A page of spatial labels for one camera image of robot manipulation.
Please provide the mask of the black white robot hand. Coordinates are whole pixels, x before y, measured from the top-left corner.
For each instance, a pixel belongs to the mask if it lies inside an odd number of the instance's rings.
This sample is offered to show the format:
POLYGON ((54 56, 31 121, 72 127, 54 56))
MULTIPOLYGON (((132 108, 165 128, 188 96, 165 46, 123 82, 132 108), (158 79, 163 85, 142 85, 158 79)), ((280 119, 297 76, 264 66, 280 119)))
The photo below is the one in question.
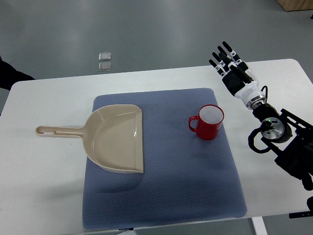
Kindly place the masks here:
POLYGON ((218 46, 218 53, 209 60, 232 96, 240 99, 249 109, 254 110, 267 102, 267 93, 259 88, 259 82, 247 63, 225 41, 218 46))

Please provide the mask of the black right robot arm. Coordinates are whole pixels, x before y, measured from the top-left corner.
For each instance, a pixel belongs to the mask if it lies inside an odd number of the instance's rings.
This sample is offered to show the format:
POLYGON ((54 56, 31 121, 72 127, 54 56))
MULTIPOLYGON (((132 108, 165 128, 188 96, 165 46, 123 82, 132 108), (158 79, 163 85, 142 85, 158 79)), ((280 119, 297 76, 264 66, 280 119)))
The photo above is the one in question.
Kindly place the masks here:
POLYGON ((313 189, 313 126, 289 111, 278 114, 268 103, 257 104, 252 114, 259 128, 248 136, 248 146, 259 154, 273 151, 276 164, 313 189))

